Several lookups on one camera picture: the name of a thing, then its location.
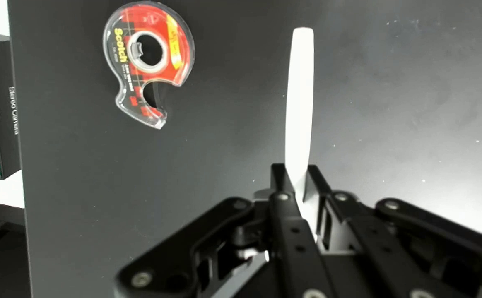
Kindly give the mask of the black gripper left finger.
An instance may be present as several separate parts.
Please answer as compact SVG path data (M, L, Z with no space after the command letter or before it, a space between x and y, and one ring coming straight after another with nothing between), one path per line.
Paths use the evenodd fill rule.
M284 298L330 298L330 285L309 226L301 219L282 164L272 164L269 222Z

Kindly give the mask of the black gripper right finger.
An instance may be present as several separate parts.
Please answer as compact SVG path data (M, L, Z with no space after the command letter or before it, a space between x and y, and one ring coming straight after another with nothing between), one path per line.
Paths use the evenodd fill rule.
M417 267L377 214L347 192L332 191L316 166L307 179L317 192L316 237L332 260L349 257L374 298L410 298Z

